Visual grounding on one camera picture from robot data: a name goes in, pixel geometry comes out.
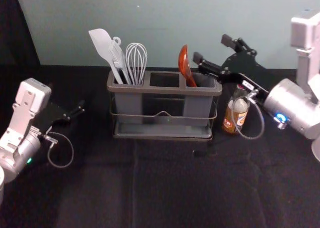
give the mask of wall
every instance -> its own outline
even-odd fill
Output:
[[[104,66],[88,30],[106,29],[125,49],[141,42],[149,67],[177,67],[188,44],[222,64],[232,51],[224,33],[242,37],[266,68],[295,68],[291,17],[320,8],[319,0],[19,0],[41,64]]]

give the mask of plastic bottle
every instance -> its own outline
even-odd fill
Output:
[[[230,134],[238,134],[238,131],[232,121],[232,113],[231,113],[232,104],[236,98],[240,96],[246,96],[247,94],[248,92],[243,88],[243,86],[238,84],[235,88],[235,91],[232,97],[228,101],[228,106],[225,111],[222,128],[223,130],[225,130]],[[243,124],[245,123],[249,105],[250,105],[249,101],[246,101],[244,99],[238,99],[234,106],[234,110],[233,110],[234,120],[239,130],[242,129]]]

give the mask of utensil holder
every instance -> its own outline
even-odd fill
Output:
[[[142,85],[118,84],[109,73],[110,113],[115,137],[152,139],[212,138],[216,103],[222,86],[214,78],[193,73],[189,87],[179,72],[145,71]]]

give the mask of black tablecloth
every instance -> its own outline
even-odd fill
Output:
[[[62,129],[72,141],[71,167],[55,169],[40,155],[5,186],[1,227],[319,227],[320,163],[311,142],[265,117],[249,141],[222,132],[230,95],[223,90],[212,143],[112,138],[105,68],[43,67],[52,100],[86,113]],[[11,117],[20,73],[6,80],[1,132]],[[243,131],[258,133],[250,110]],[[194,158],[193,151],[215,151]]]

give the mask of orange ladle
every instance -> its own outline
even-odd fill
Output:
[[[180,50],[178,67],[179,67],[180,73],[182,73],[182,75],[184,76],[186,83],[191,87],[196,87],[197,85],[192,76],[190,66],[189,66],[187,44],[184,45]]]

